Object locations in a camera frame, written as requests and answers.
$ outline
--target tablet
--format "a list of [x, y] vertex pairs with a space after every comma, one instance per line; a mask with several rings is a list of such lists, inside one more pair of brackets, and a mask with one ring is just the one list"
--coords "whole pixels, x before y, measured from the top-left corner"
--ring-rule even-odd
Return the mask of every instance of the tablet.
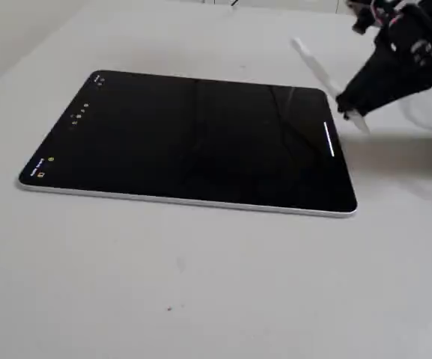
[[324, 92], [97, 71], [25, 189], [345, 216], [357, 202]]

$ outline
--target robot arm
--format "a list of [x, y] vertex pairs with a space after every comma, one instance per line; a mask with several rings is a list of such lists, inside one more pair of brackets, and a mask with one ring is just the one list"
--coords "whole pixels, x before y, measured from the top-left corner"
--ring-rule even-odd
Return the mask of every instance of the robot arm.
[[351, 1], [360, 34], [379, 25], [376, 49], [364, 67], [337, 97], [338, 110], [347, 114], [370, 111], [412, 93], [432, 88], [432, 0], [404, 4], [401, 0]]

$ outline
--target white table surface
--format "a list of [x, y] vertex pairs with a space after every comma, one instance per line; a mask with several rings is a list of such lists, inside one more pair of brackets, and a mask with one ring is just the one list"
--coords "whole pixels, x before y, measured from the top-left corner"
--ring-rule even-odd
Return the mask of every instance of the white table surface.
[[93, 70], [317, 87], [291, 35], [342, 84], [372, 50], [345, 16], [152, 2], [88, 5], [0, 78], [0, 358], [432, 359], [432, 134], [398, 104], [370, 138], [336, 118], [350, 219], [15, 187]]

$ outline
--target silver tablet edge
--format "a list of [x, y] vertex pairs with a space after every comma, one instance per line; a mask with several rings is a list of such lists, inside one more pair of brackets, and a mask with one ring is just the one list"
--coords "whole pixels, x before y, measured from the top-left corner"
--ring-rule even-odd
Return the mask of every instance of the silver tablet edge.
[[144, 196], [138, 194], [84, 191], [80, 189], [67, 189], [67, 188], [41, 187], [37, 185], [26, 185], [24, 183], [21, 183], [21, 181], [19, 180], [16, 181], [16, 184], [18, 185], [18, 187], [26, 191], [47, 192], [47, 193], [57, 193], [57, 194], [73, 194], [73, 195], [85, 196], [85, 197], [104, 197], [104, 198], [115, 198], [115, 199], [123, 199], [123, 200], [140, 200], [144, 202], [203, 206], [203, 207], [222, 208], [222, 209], [238, 209], [243, 211], [283, 213], [283, 214], [290, 214], [290, 215], [313, 215], [313, 216], [320, 216], [320, 217], [347, 218], [354, 215], [357, 211], [357, 209], [354, 209], [352, 212], [328, 212], [328, 211], [320, 211], [314, 209], [256, 206], [252, 204], [214, 202], [209, 200], [189, 200], [183, 198], [153, 197], [153, 196]]

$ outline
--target stylus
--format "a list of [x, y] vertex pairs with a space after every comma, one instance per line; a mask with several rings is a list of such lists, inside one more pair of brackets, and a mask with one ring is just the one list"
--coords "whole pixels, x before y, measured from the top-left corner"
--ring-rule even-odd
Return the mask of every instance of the stylus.
[[[320, 81], [320, 83], [326, 88], [327, 93], [335, 99], [341, 92], [341, 87], [335, 82], [326, 69], [320, 64], [316, 57], [310, 52], [305, 44], [298, 38], [292, 38], [290, 42], [292, 47], [299, 53], [300, 57], [304, 60], [305, 64], [311, 69], [314, 76]], [[357, 111], [351, 111], [347, 113], [349, 120], [365, 134], [370, 133], [370, 129], [365, 122], [365, 118]]]

